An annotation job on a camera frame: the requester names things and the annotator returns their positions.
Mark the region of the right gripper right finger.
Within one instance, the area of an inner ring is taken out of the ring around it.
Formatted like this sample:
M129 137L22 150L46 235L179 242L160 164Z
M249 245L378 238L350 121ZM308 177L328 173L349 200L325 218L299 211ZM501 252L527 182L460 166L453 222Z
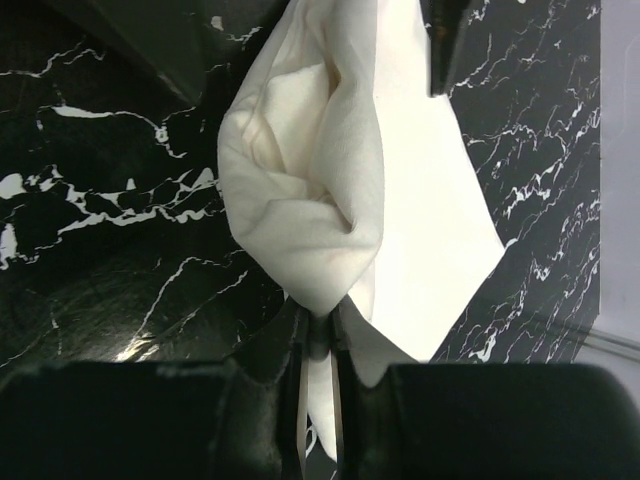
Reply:
M639 411L584 364L419 363L350 299L330 317L341 479L635 479Z

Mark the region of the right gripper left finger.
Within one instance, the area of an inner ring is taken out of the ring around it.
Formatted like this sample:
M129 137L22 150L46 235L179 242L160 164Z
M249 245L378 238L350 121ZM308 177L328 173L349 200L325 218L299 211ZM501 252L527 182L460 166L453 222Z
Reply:
M1 386L5 479L300 479L309 314L218 361L64 362Z

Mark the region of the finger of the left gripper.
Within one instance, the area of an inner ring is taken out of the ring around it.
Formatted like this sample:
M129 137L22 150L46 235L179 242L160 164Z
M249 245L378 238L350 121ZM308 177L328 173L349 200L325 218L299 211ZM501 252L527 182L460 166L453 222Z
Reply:
M468 28L471 5L471 0L420 2L427 32L427 80L430 98L447 95L452 88L456 65Z
M137 64L185 105L282 16L285 1L48 1L47 6Z

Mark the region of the white printed t-shirt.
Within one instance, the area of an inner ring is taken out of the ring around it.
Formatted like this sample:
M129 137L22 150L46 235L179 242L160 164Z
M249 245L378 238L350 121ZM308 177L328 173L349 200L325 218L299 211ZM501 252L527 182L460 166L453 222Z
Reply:
M218 136L235 241L317 318L433 358L505 248L417 1L292 1Z

